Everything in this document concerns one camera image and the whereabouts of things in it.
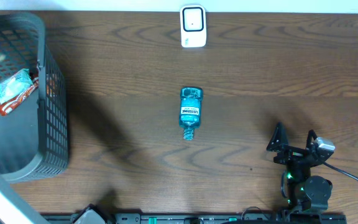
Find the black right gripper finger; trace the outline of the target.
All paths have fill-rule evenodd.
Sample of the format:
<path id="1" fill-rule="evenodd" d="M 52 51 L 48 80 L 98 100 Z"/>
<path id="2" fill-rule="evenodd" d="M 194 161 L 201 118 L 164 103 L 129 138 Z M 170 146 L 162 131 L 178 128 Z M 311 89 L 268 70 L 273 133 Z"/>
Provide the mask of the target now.
<path id="1" fill-rule="evenodd" d="M 309 130 L 307 140 L 306 140 L 306 149 L 310 149 L 310 147 L 313 145 L 313 141 L 317 139 L 317 135 L 313 129 Z"/>
<path id="2" fill-rule="evenodd" d="M 280 152 L 284 151 L 288 145 L 289 142 L 285 127 L 281 122 L 278 122 L 266 150 L 270 152 Z"/>

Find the blue mouthwash bottle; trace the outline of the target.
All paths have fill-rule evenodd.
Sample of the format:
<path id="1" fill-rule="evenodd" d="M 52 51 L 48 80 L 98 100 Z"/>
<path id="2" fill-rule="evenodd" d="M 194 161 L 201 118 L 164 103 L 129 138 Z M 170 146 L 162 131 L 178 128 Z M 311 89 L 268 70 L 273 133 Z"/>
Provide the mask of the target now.
<path id="1" fill-rule="evenodd" d="M 191 141 L 195 130 L 201 125 L 201 103 L 203 90 L 197 87 L 184 87 L 180 92 L 179 125 L 183 128 L 184 140 Z"/>

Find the light blue snack packet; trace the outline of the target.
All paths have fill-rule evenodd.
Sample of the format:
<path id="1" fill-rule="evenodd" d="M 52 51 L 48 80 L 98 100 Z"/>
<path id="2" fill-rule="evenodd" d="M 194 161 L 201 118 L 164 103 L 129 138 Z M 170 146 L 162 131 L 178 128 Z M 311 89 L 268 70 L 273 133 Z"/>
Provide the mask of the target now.
<path id="1" fill-rule="evenodd" d="M 7 80 L 0 83 L 0 104 L 26 91 L 33 85 L 30 70 L 23 68 Z"/>

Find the red brown candy bar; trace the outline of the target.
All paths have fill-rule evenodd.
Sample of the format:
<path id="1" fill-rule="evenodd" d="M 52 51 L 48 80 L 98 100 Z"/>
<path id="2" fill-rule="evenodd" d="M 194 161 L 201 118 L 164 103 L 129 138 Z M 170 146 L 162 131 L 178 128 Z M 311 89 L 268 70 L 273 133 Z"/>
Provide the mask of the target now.
<path id="1" fill-rule="evenodd" d="M 0 104 L 0 115 L 6 116 L 10 112 L 14 111 L 23 101 L 25 101 L 36 89 L 39 87 L 39 77 L 35 76 L 32 80 L 33 85 L 28 87 L 25 91 L 8 100 L 7 102 Z"/>

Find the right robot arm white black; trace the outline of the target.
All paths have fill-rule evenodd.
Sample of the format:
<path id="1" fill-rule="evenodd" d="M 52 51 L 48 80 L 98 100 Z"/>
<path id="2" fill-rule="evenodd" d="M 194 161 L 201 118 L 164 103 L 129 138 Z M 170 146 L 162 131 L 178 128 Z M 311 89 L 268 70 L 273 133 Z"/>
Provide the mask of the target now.
<path id="1" fill-rule="evenodd" d="M 304 149 L 289 145 L 284 125 L 277 123 L 267 146 L 276 152 L 274 163 L 286 166 L 282 175 L 282 194 L 289 199 L 290 208 L 299 212 L 320 212 L 328 209 L 332 183 L 318 175 L 311 175 L 311 168 L 326 162 L 335 151 L 334 143 L 318 137 L 311 129 Z"/>

